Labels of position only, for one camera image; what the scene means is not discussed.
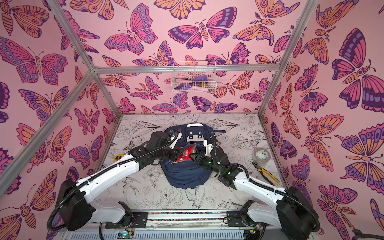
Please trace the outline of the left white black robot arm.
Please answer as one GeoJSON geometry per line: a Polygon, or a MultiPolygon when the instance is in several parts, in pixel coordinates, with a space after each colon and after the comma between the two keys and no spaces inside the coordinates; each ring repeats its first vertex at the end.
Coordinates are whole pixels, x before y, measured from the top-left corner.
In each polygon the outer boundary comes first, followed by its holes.
{"type": "Polygon", "coordinates": [[[133,212],[124,202],[117,207],[97,207],[96,198],[125,177],[134,174],[154,161],[172,158],[177,153],[176,143],[182,133],[153,132],[149,141],[131,149],[114,164],[79,179],[62,183],[56,207],[48,218],[47,229],[63,228],[76,231],[88,223],[105,222],[118,227],[127,227],[133,221],[133,212]]]}

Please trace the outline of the navy blue student backpack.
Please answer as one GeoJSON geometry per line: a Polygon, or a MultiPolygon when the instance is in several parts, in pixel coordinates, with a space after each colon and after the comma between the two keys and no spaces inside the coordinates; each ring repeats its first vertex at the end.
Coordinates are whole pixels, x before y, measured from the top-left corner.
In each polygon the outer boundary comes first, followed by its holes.
{"type": "MultiPolygon", "coordinates": [[[[211,140],[213,133],[226,133],[225,130],[215,130],[206,124],[200,123],[169,127],[165,132],[168,134],[173,132],[180,132],[183,134],[176,144],[176,146],[180,148],[181,153],[186,146],[190,145],[197,146],[196,153],[205,152],[205,147],[203,145],[204,140],[211,140]]],[[[196,187],[203,185],[211,176],[212,172],[201,168],[191,160],[176,164],[175,161],[163,160],[160,163],[169,184],[175,188],[184,190],[195,189],[196,187]]]]}

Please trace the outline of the red thin booklet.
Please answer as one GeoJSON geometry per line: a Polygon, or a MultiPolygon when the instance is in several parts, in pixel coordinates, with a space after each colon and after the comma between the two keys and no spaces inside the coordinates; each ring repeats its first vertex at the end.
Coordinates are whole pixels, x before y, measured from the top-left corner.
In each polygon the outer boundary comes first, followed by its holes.
{"type": "Polygon", "coordinates": [[[190,161],[191,160],[190,155],[195,154],[196,152],[197,152],[196,145],[186,146],[186,148],[182,151],[181,155],[175,161],[175,164],[190,161]]]}

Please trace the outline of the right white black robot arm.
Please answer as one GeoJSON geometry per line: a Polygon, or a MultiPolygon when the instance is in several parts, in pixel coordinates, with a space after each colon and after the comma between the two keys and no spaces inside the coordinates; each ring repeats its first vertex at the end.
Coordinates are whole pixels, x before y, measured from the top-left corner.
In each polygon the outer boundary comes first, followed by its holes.
{"type": "Polygon", "coordinates": [[[257,206],[248,200],[241,209],[227,215],[229,222],[237,221],[247,227],[278,227],[290,240],[306,240],[321,228],[319,216],[296,188],[279,188],[253,178],[241,164],[231,164],[224,152],[212,151],[212,156],[203,152],[190,154],[190,159],[199,167],[218,174],[219,181],[234,190],[247,193],[264,205],[257,206]]]}

